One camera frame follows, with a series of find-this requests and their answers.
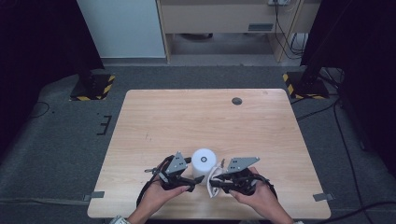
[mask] black curtain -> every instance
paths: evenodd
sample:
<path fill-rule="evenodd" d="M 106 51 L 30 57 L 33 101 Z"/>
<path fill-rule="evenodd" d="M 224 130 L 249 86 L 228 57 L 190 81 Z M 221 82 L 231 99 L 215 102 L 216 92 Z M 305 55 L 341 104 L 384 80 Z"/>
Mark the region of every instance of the black curtain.
<path fill-rule="evenodd" d="M 309 66 L 314 53 L 322 50 L 326 57 L 319 66 L 345 71 L 339 93 L 361 146 L 377 152 L 396 176 L 396 2 L 348 3 L 322 0 L 302 65 Z M 328 35 L 332 38 L 324 41 Z"/>
<path fill-rule="evenodd" d="M 1 159 L 40 90 L 81 66 L 104 68 L 76 0 L 0 0 Z"/>

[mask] white cabinet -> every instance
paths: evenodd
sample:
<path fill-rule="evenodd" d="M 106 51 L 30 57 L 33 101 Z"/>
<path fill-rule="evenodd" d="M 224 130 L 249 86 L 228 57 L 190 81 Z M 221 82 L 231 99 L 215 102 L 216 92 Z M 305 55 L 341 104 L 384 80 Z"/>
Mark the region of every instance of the white cabinet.
<path fill-rule="evenodd" d="M 101 58 L 165 58 L 155 0 L 78 0 Z"/>
<path fill-rule="evenodd" d="M 280 62 L 293 33 L 309 33 L 320 0 L 290 0 L 285 6 L 268 0 L 157 0 L 166 57 L 173 34 L 267 33 Z"/>

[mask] white cylinder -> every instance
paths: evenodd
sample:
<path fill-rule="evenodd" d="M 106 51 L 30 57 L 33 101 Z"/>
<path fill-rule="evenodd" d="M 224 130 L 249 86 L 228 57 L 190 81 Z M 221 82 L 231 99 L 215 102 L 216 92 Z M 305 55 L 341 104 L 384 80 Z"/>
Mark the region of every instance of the white cylinder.
<path fill-rule="evenodd" d="M 207 176 L 216 163 L 216 154 L 212 150 L 207 148 L 196 150 L 191 157 L 192 176 L 196 178 L 204 175 L 205 178 L 201 182 L 201 185 L 206 185 Z"/>

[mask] yellow and black hazard tape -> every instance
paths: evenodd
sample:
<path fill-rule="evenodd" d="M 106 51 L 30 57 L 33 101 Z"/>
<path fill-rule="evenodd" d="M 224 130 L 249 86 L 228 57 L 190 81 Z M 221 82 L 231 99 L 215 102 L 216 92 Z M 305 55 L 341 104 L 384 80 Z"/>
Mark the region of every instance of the yellow and black hazard tape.
<path fill-rule="evenodd" d="M 288 88 L 288 92 L 291 98 L 293 99 L 304 99 L 304 98 L 310 98 L 310 99 L 326 99 L 326 97 L 320 95 L 320 94 L 297 94 L 294 91 L 293 85 L 290 82 L 290 78 L 288 74 L 283 74 L 283 80 L 286 83 L 286 87 Z"/>
<path fill-rule="evenodd" d="M 102 94 L 96 95 L 96 96 L 80 95 L 80 96 L 70 97 L 70 100 L 71 101 L 105 100 L 108 95 L 108 92 L 111 89 L 111 86 L 113 85 L 113 81 L 114 81 L 115 77 L 116 76 L 110 76 L 108 78 L 107 84 L 106 84 L 105 88 L 103 89 Z"/>

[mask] black cable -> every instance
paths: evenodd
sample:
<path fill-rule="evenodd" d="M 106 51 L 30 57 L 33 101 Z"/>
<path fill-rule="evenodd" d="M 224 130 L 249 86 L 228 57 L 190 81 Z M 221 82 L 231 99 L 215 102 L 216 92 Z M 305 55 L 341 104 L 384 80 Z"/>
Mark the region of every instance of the black cable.
<path fill-rule="evenodd" d="M 308 99 L 308 98 L 302 98 L 302 99 L 293 101 L 293 102 L 291 102 L 290 104 L 291 104 L 291 105 L 294 105 L 295 103 L 299 103 L 300 101 L 305 100 L 305 99 Z"/>
<path fill-rule="evenodd" d="M 289 56 L 289 54 L 286 52 L 286 50 L 285 50 L 285 48 L 283 47 L 283 45 L 280 43 L 280 40 L 277 38 L 276 29 L 277 29 L 277 26 L 279 26 L 280 32 L 281 32 L 282 35 L 285 37 L 286 45 L 289 47 L 290 51 L 291 51 L 292 53 L 294 53 L 293 50 L 292 50 L 291 47 L 290 47 L 290 44 L 289 44 L 288 39 L 287 39 L 286 36 L 285 36 L 285 33 L 283 32 L 283 29 L 282 29 L 282 27 L 280 26 L 280 23 L 279 23 L 279 19 L 278 19 L 279 3 L 277 2 L 277 0 L 274 0 L 274 3 L 275 3 L 275 14 L 276 14 L 276 23 L 275 23 L 275 33 L 274 33 L 274 35 L 275 35 L 276 41 L 277 41 L 277 43 L 280 45 L 280 47 L 282 47 L 282 50 L 283 50 L 283 52 L 285 53 L 286 57 L 288 57 L 289 59 L 292 59 L 292 60 L 301 59 L 301 58 L 302 58 L 301 56 L 300 56 L 300 57 L 297 57 L 297 58 L 291 58 L 291 57 Z"/>
<path fill-rule="evenodd" d="M 142 201 L 143 196 L 145 195 L 146 190 L 150 187 L 150 185 L 151 185 L 154 181 L 156 181 L 156 180 L 154 180 L 155 176 L 157 176 L 157 175 L 161 172 L 161 169 L 163 168 L 163 166 L 164 166 L 167 162 L 171 161 L 173 158 L 174 158 L 173 155 L 166 157 L 166 158 L 161 162 L 161 164 L 160 164 L 157 168 L 154 168 L 155 170 L 153 170 L 153 172 L 152 172 L 152 177 L 151 177 L 151 179 L 150 179 L 148 182 L 146 182 L 145 186 L 143 186 L 142 190 L 141 190 L 140 193 L 139 193 L 139 196 L 137 197 L 137 200 L 136 200 L 136 207 L 137 207 L 137 206 L 140 204 L 140 202 Z"/>
<path fill-rule="evenodd" d="M 355 168 L 353 166 L 352 159 L 350 157 L 349 150 L 347 148 L 347 142 L 346 142 L 346 139 L 344 137 L 344 134 L 343 134 L 343 131 L 341 129 L 341 125 L 340 125 L 340 122 L 338 120 L 337 113 L 336 113 L 336 110 L 335 110 L 336 103 L 338 103 L 338 101 L 340 101 L 340 99 L 341 99 L 341 97 L 338 98 L 338 100 L 335 102 L 335 104 L 333 104 L 332 111 L 334 113 L 335 122 L 337 124 L 338 131 L 340 132 L 341 139 L 343 140 L 344 148 L 346 150 L 346 155 L 347 155 L 347 158 L 348 158 L 348 161 L 349 161 L 350 170 L 352 171 L 352 176 L 353 176 L 353 181 L 354 181 L 354 184 L 355 184 L 356 192 L 358 193 L 359 202 L 361 204 L 361 208 L 363 208 L 364 205 L 363 205 L 363 200 L 361 198 L 361 190 L 359 189 L 358 179 L 357 179 L 356 173 L 355 173 Z M 366 215 L 366 217 L 369 220 L 369 222 L 373 224 L 374 222 L 370 219 L 370 217 L 368 216 L 366 210 L 363 210 L 363 213 L 364 213 L 364 215 Z"/>
<path fill-rule="evenodd" d="M 328 68 L 324 68 L 321 69 L 320 71 L 323 71 L 326 73 L 326 75 L 328 76 L 328 78 L 324 77 L 322 74 L 319 74 L 319 77 L 321 77 L 323 80 L 327 81 L 329 84 L 331 84 L 333 87 L 335 87 L 336 89 L 338 89 L 341 85 L 340 82 L 337 82 L 335 80 L 335 78 L 332 76 L 332 74 L 330 74 L 330 71 Z"/>
<path fill-rule="evenodd" d="M 304 34 L 303 47 L 302 47 L 303 50 L 305 50 L 305 39 L 306 39 L 306 34 Z"/>
<path fill-rule="evenodd" d="M 320 110 L 318 110 L 318 111 L 311 112 L 311 113 L 309 113 L 309 114 L 303 115 L 303 116 L 297 118 L 297 121 L 300 121 L 300 120 L 302 120 L 302 119 L 306 119 L 306 118 L 308 118 L 308 117 L 311 117 L 311 116 L 313 116 L 313 115 L 316 115 L 317 113 L 320 113 L 320 112 L 323 112 L 323 111 L 325 111 L 325 110 L 328 110 L 328 109 L 332 108 L 332 106 L 334 106 L 339 100 L 340 100 L 340 98 L 338 98 L 334 103 L 332 103 L 331 105 L 329 105 L 329 106 L 327 106 L 327 107 L 325 107 L 325 108 L 323 108 L 323 109 L 320 109 Z"/>
<path fill-rule="evenodd" d="M 336 70 L 340 73 L 340 81 L 339 82 L 343 82 L 344 80 L 344 76 L 345 76 L 345 72 L 339 68 L 336 68 Z"/>
<path fill-rule="evenodd" d="M 356 211 L 353 211 L 353 212 L 350 212 L 350 213 L 348 213 L 348 214 L 345 214 L 345 215 L 343 215 L 343 216 L 334 217 L 334 218 L 329 218 L 329 219 L 327 219 L 327 220 L 320 221 L 320 222 L 318 222 L 317 224 L 324 224 L 324 223 L 330 223 L 330 222 L 338 221 L 338 220 L 341 220 L 341 219 L 345 219 L 345 218 L 347 218 L 347 217 L 355 216 L 355 215 L 357 215 L 357 214 L 360 213 L 360 212 L 366 211 L 367 209 L 370 209 L 370 208 L 373 208 L 373 207 L 382 206 L 382 205 L 387 205 L 387 204 L 396 204 L 396 202 L 372 203 L 372 204 L 363 206 L 362 208 L 360 208 L 360 209 L 358 209 L 358 210 L 356 210 Z"/>
<path fill-rule="evenodd" d="M 298 44 L 298 41 L 296 40 L 296 37 L 297 37 L 297 33 L 295 33 L 295 34 L 293 35 L 293 38 L 291 39 L 290 46 L 291 46 L 291 49 L 292 49 L 292 53 L 294 53 L 295 55 L 301 56 L 301 55 L 304 53 L 304 50 L 303 50 L 303 49 L 296 49 L 296 48 L 294 47 L 294 41 L 297 43 L 297 45 L 299 45 L 299 44 Z"/>
<path fill-rule="evenodd" d="M 44 112 L 43 112 L 42 114 L 40 114 L 40 115 L 31 116 L 31 117 L 29 117 L 28 119 L 37 119 L 37 118 L 40 118 L 40 117 L 44 116 L 45 114 L 47 114 L 47 112 L 49 112 L 49 110 L 50 110 L 50 105 L 47 104 L 46 102 L 38 101 L 36 104 L 43 104 L 43 105 L 46 105 L 46 106 L 47 106 L 46 111 L 44 111 Z"/>

